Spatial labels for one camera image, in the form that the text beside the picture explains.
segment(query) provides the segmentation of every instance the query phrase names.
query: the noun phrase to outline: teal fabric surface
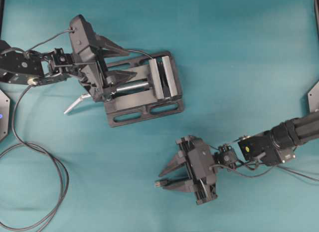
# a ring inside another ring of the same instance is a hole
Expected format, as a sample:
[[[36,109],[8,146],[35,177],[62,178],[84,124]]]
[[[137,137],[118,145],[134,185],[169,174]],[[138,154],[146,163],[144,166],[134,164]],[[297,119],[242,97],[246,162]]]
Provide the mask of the teal fabric surface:
[[[17,114],[18,133],[61,158],[71,180],[46,231],[319,230],[318,184],[276,169],[258,179],[223,170],[219,198],[202,206],[193,194],[154,187],[177,152],[175,139],[192,134],[218,146],[307,114],[306,93],[319,80],[313,0],[6,0],[2,38],[27,49],[80,13],[122,47],[171,51],[185,111],[110,128],[102,103],[87,100],[63,115],[84,92],[75,79],[31,89]],[[68,36],[39,50],[54,47],[71,52]],[[24,86],[0,88],[14,103]],[[10,133],[0,148],[13,143]],[[319,173],[318,146],[298,148],[287,166]],[[11,226],[37,221],[58,197],[54,166],[27,149],[0,161],[0,182],[0,220]]]

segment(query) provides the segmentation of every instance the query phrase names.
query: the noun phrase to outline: metal rod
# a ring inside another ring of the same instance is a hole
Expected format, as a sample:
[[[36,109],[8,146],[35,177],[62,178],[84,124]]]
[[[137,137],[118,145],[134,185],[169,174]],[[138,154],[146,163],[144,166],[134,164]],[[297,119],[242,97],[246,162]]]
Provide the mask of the metal rod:
[[[83,94],[78,99],[75,100],[63,113],[68,114],[70,111],[72,111],[78,104],[80,104],[84,99],[91,97],[90,94]]]
[[[118,93],[118,92],[130,91],[130,90],[135,90],[135,89],[148,87],[148,86],[149,86],[149,83],[147,81],[128,82],[116,88],[116,92]]]

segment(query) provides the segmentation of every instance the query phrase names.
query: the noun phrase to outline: wire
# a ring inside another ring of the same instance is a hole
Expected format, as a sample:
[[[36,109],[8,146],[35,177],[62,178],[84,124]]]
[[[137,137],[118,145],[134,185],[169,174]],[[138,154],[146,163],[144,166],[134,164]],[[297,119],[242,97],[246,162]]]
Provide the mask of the wire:
[[[305,175],[305,174],[303,174],[303,173],[297,172],[297,171],[294,170],[294,169],[291,169],[291,168],[288,168],[288,167],[284,167],[284,166],[280,166],[280,165],[278,165],[277,167],[278,167],[279,169],[284,170],[284,171],[287,171],[287,172],[289,172],[289,173],[292,173],[292,174],[295,174],[295,175],[298,175],[298,176],[307,178],[307,179],[312,180],[312,181],[319,182],[319,179],[314,178],[314,177],[311,177],[311,176],[307,176],[307,175]]]
[[[212,148],[212,149],[214,149],[214,150],[216,150],[216,151],[219,151],[216,147],[213,147],[213,146],[211,146],[211,145],[209,145],[209,147]]]
[[[255,165],[255,163],[249,163],[249,164],[246,164],[246,165],[247,165],[247,166],[252,166],[252,165]],[[295,174],[295,175],[297,175],[297,176],[301,176],[301,177],[304,177],[304,178],[306,178],[306,179],[319,182],[319,179],[314,178],[314,177],[311,177],[311,176],[308,176],[308,175],[305,175],[305,174],[303,174],[303,173],[300,173],[300,172],[298,172],[298,171],[296,171],[296,170],[294,170],[294,169],[292,169],[292,168],[285,167],[285,166],[281,166],[281,165],[277,165],[276,167],[278,167],[279,169],[284,170],[284,171],[286,171],[286,172],[288,172],[288,173]]]
[[[50,154],[47,150],[45,150],[43,147],[37,145],[37,144],[34,144],[34,143],[30,143],[30,142],[25,142],[23,141],[19,136],[18,134],[16,133],[16,130],[15,130],[15,115],[16,115],[16,111],[17,111],[17,108],[18,108],[18,105],[21,101],[21,99],[23,98],[23,96],[29,91],[29,89],[31,88],[32,86],[28,86],[22,93],[21,95],[19,96],[15,106],[14,106],[14,109],[13,109],[13,114],[12,114],[12,120],[11,120],[11,127],[12,127],[12,131],[13,131],[13,134],[15,136],[15,138],[19,141],[18,144],[15,144],[13,146],[10,146],[9,148],[7,148],[5,151],[3,151],[2,153],[0,153],[0,159],[6,155],[8,152],[10,152],[11,150],[15,149],[15,148],[18,148],[18,147],[22,147],[22,146],[25,146],[25,147],[28,147],[30,148],[31,150],[33,151],[36,151],[36,152],[39,152],[43,155],[46,155],[50,158],[50,160],[53,162],[54,166],[56,167],[57,169],[57,172],[58,172],[58,176],[59,176],[59,180],[60,180],[60,194],[59,194],[59,200],[56,204],[56,206],[45,216],[43,217],[41,220],[39,220],[38,222],[30,225],[30,226],[27,226],[27,227],[24,227],[24,228],[12,228],[12,227],[9,227],[7,225],[5,225],[4,223],[0,222],[0,226],[9,230],[9,231],[14,231],[14,232],[21,232],[21,231],[27,231],[27,230],[31,230],[31,229],[34,229],[38,226],[39,229],[37,230],[37,232],[40,232],[42,231],[44,228],[47,227],[47,225],[51,222],[51,220],[54,218],[57,210],[59,209],[61,203],[63,202],[65,196],[66,196],[66,193],[68,191],[68,188],[69,188],[69,174],[68,174],[68,171],[67,169],[65,168],[65,166],[62,164],[62,162],[54,157],[52,154]],[[65,185],[63,183],[63,177],[62,177],[62,172],[64,172],[65,174]]]
[[[60,35],[62,35],[62,34],[64,34],[64,33],[66,33],[66,32],[74,32],[74,30],[69,30],[69,29],[67,29],[67,30],[64,30],[64,31],[62,31],[62,32],[59,32],[58,34],[54,35],[53,37],[50,37],[48,40],[45,40],[45,41],[43,41],[43,42],[40,42],[40,43],[38,43],[37,45],[31,47],[31,48],[28,49],[27,51],[31,51],[31,50],[35,49],[36,47],[38,47],[38,46],[40,46],[40,45],[43,45],[43,44],[47,43],[48,41],[51,41],[51,40],[55,39],[56,37],[58,37],[58,36],[60,36]]]
[[[236,174],[238,174],[238,175],[240,175],[240,176],[243,176],[243,177],[245,177],[245,178],[256,178],[256,177],[263,176],[263,175],[265,175],[266,173],[270,172],[275,166],[270,167],[268,170],[264,171],[263,173],[260,173],[260,174],[257,174],[257,175],[253,175],[253,176],[248,176],[248,175],[242,174],[242,173],[236,171],[235,169],[232,169],[232,168],[230,168],[230,167],[228,167],[228,166],[220,165],[220,164],[212,165],[212,166],[209,167],[209,169],[212,169],[212,168],[215,168],[215,167],[222,167],[222,168],[228,169],[228,170],[230,170],[231,172],[234,172],[234,173],[236,173]]]
[[[135,50],[135,49],[126,49],[126,51],[130,51],[130,52],[135,52],[135,53],[140,53],[143,54],[145,56],[148,56],[150,59],[154,59],[151,55],[149,55],[148,53],[142,51],[142,50]]]
[[[23,53],[23,55],[24,55],[25,58],[28,58],[28,54],[30,53],[30,51],[33,51],[33,49],[35,49],[36,47],[38,47],[38,46],[40,46],[40,45],[43,45],[43,44],[47,43],[48,41],[51,41],[51,40],[55,39],[56,37],[58,37],[58,36],[60,36],[60,35],[62,35],[62,34],[64,34],[64,33],[66,33],[66,32],[74,32],[74,30],[67,29],[67,30],[64,30],[64,31],[62,31],[62,32],[59,32],[58,34],[54,35],[53,37],[50,37],[48,40],[45,40],[45,41],[43,41],[43,42],[40,42],[40,43],[38,43],[37,45],[31,47],[30,49],[28,49],[28,50],[26,50],[26,51],[23,50],[23,49],[21,49],[21,48],[18,48],[18,47],[10,47],[10,48],[7,48],[7,49],[3,50],[3,51],[0,53],[0,55],[7,54],[7,53],[12,52],[12,51],[19,51],[19,52],[22,52],[22,53]],[[36,53],[38,53],[38,54],[40,54],[40,55],[45,55],[45,54],[46,54],[46,53],[40,53],[40,52],[37,52],[37,51],[34,51],[34,52],[36,52]]]

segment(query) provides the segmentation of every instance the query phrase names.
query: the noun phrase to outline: robotic arm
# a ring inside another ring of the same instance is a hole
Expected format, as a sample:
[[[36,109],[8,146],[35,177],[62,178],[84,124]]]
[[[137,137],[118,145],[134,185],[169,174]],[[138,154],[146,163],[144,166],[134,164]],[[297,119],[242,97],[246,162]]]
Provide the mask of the robotic arm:
[[[55,48],[46,53],[34,48],[69,33],[73,52]],[[70,27],[24,51],[0,40],[0,82],[42,86],[75,77],[87,91],[64,112],[69,113],[85,98],[103,102],[111,127],[182,112],[182,89],[175,61],[170,52],[149,55],[139,50],[123,49],[106,37],[96,34],[82,15],[70,22]],[[119,62],[105,63],[105,58],[128,56],[137,52],[143,56]],[[42,63],[48,63],[44,74]],[[109,70],[126,66],[125,70]],[[173,105],[171,110],[158,108]],[[138,114],[137,117],[119,119]]]
[[[185,166],[187,177],[178,180],[162,179],[156,182],[156,186],[166,190],[194,192],[196,202],[200,205],[217,198],[218,168],[236,171],[237,168],[246,166],[255,170],[260,163],[273,167],[295,158],[294,151],[298,146],[317,138],[319,112],[285,121],[255,136],[240,138],[238,145],[246,162],[237,158],[235,150],[229,144],[218,147],[218,151],[211,154],[210,146],[202,139],[187,136],[177,140],[178,153],[159,175],[165,176]]]

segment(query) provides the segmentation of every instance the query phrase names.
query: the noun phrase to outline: teal tablecloth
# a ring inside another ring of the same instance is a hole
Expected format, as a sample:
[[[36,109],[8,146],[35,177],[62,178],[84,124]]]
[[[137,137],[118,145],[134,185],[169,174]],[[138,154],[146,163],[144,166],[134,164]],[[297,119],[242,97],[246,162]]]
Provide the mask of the teal tablecloth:
[[[71,175],[70,191],[46,231],[319,229],[318,185],[279,170],[251,180],[224,170],[219,198],[202,206],[193,194],[154,187],[177,138],[192,134],[218,146],[307,114],[306,93],[319,80],[313,0],[6,0],[2,38],[27,49],[80,13],[122,47],[171,51],[185,111],[110,128],[101,103],[88,100],[63,115],[84,92],[75,79],[32,89],[17,115],[18,133],[61,158]],[[39,50],[54,47],[70,52],[68,36]],[[24,86],[0,88],[15,102]],[[10,133],[1,150],[13,143]],[[319,173],[318,145],[299,148],[289,166]],[[57,200],[55,168],[26,149],[0,161],[0,181],[0,220],[9,225],[35,222]]]

